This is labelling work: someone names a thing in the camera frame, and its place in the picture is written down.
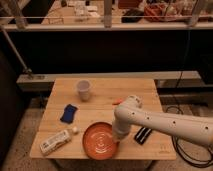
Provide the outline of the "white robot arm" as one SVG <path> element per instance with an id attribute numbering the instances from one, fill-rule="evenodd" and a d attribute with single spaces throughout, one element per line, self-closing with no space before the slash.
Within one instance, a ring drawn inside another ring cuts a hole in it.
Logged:
<path id="1" fill-rule="evenodd" d="M 203 147 L 213 148 L 213 117 L 170 114 L 141 108 L 141 100 L 128 96 L 114 109 L 112 135 L 115 141 L 128 136 L 131 126 L 143 126 Z"/>

